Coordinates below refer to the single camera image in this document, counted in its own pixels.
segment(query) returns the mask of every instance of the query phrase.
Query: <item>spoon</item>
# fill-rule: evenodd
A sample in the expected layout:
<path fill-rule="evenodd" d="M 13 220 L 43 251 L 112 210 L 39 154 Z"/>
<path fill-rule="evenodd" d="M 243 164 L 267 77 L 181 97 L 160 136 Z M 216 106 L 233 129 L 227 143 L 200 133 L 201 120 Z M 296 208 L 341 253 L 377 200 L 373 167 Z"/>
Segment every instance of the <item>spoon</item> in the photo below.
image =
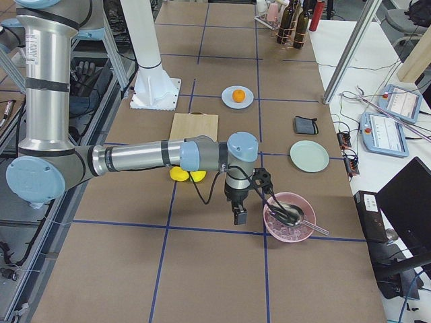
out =
<path fill-rule="evenodd" d="M 289 213 L 288 215 L 290 217 L 294 217 L 297 220 L 295 221 L 295 223 L 293 224 L 289 224 L 290 227 L 298 227 L 301 224 L 306 225 L 307 227 L 316 230 L 317 232 L 320 232 L 321 234 L 324 234 L 325 236 L 329 236 L 329 231 L 326 229 L 323 229 L 322 227 L 319 227 L 318 225 L 315 225 L 307 220 L 305 220 L 305 215 L 304 215 L 304 211 L 300 208 L 297 207 L 296 205 L 293 204 L 289 204 L 289 203 L 285 203 L 285 202 L 278 202 L 278 204 L 282 207 L 278 207 L 276 205 L 272 205 L 271 206 L 271 210 L 274 213 L 278 213 L 275 218 L 277 220 L 279 220 L 280 216 L 282 218 L 286 218 L 286 213 Z"/>

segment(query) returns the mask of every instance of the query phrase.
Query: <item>black monitor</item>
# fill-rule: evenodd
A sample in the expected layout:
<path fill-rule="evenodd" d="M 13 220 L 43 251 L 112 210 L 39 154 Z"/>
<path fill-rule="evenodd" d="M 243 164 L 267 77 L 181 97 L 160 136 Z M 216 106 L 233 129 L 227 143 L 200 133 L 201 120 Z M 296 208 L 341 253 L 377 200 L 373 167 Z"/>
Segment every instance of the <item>black monitor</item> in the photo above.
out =
<path fill-rule="evenodd" d="M 377 193 L 376 201 L 413 254 L 392 273 L 422 266 L 431 278 L 431 170 L 414 157 Z"/>

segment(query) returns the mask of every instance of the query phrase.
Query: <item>red cylinder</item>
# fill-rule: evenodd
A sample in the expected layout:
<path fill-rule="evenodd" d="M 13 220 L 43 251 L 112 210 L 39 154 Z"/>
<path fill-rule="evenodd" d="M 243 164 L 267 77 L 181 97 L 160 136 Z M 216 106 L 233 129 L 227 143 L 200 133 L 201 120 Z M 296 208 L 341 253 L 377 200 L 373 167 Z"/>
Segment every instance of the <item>red cylinder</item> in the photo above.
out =
<path fill-rule="evenodd" d="M 310 24 L 310 31 L 315 32 L 317 29 L 317 25 L 319 24 L 319 21 L 321 20 L 321 16 L 323 13 L 323 9 L 325 8 L 325 2 L 324 1 L 317 1 L 316 7 L 314 7 L 314 11 L 312 13 L 312 19 Z"/>

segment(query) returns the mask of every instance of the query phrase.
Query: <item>metal spoon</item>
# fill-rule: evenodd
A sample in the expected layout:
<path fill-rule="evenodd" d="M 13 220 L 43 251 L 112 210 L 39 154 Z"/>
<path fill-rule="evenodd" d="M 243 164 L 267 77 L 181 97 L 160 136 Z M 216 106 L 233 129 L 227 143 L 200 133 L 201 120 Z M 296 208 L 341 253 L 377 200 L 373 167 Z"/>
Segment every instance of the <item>metal spoon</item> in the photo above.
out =
<path fill-rule="evenodd" d="M 290 213 L 292 216 L 298 219 L 297 222 L 295 222 L 295 224 L 293 225 L 293 227 L 298 227 L 299 225 L 304 224 L 307 227 L 310 227 L 311 229 L 316 230 L 321 234 L 324 234 L 325 236 L 329 236 L 328 230 L 323 229 L 322 227 L 319 227 L 318 225 L 315 225 L 305 220 L 304 211 L 300 207 L 297 207 L 296 205 L 285 203 L 285 202 L 279 202 L 279 204 L 286 210 L 286 212 Z"/>

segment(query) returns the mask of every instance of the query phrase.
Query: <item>spoon handle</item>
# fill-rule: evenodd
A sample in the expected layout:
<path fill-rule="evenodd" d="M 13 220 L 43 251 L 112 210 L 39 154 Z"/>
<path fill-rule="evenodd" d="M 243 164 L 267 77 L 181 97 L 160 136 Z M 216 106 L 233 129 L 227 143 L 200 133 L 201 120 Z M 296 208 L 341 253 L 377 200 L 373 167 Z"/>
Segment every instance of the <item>spoon handle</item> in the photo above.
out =
<path fill-rule="evenodd" d="M 302 224 L 305 224 L 307 227 L 310 227 L 311 229 L 314 229 L 317 232 L 324 234 L 325 236 L 329 236 L 328 230 L 325 230 L 322 227 L 319 227 L 318 225 L 312 224 L 311 222 L 308 222 L 307 220 L 302 221 Z"/>

